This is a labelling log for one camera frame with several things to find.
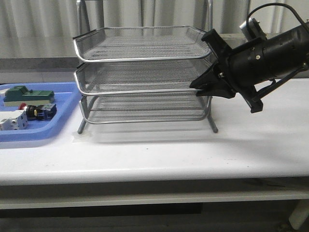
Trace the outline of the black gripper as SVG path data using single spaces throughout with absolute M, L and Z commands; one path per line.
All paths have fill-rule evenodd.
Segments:
M 212 29 L 202 40 L 209 45 L 218 62 L 192 81 L 189 87 L 200 89 L 197 96 L 226 99 L 234 98 L 238 92 L 248 103 L 251 113 L 262 111 L 262 93 L 257 92 L 254 86 L 279 76 L 279 63 L 275 60 L 280 58 L 281 39 L 256 38 L 231 49 Z

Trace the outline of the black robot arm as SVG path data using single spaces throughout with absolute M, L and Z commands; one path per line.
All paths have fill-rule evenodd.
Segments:
M 190 87 L 197 96 L 217 96 L 227 99 L 239 93 L 251 113 L 263 110 L 261 99 L 282 86 L 296 74 L 309 68 L 308 23 L 267 39 L 260 27 L 248 42 L 231 48 L 212 29 L 204 41 L 216 61 Z

